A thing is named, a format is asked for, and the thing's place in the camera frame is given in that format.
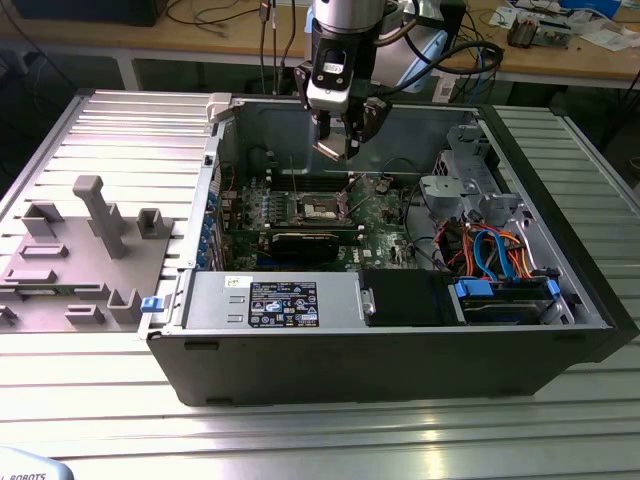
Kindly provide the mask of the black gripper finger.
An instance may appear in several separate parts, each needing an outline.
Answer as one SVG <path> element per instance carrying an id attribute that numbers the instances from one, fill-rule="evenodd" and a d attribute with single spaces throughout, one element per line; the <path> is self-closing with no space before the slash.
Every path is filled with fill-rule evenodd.
<path id="1" fill-rule="evenodd" d="M 316 128 L 315 139 L 317 141 L 326 140 L 331 133 L 330 113 L 325 110 L 318 110 L 313 108 L 307 95 L 307 89 L 311 83 L 311 62 L 308 60 L 304 61 L 303 63 L 296 66 L 293 72 L 297 91 L 301 99 L 301 104 L 306 111 L 311 113 L 312 121 Z"/>
<path id="2" fill-rule="evenodd" d="M 351 100 L 347 111 L 342 114 L 346 137 L 342 157 L 354 157 L 361 144 L 376 136 L 390 111 L 391 104 L 378 97 Z"/>

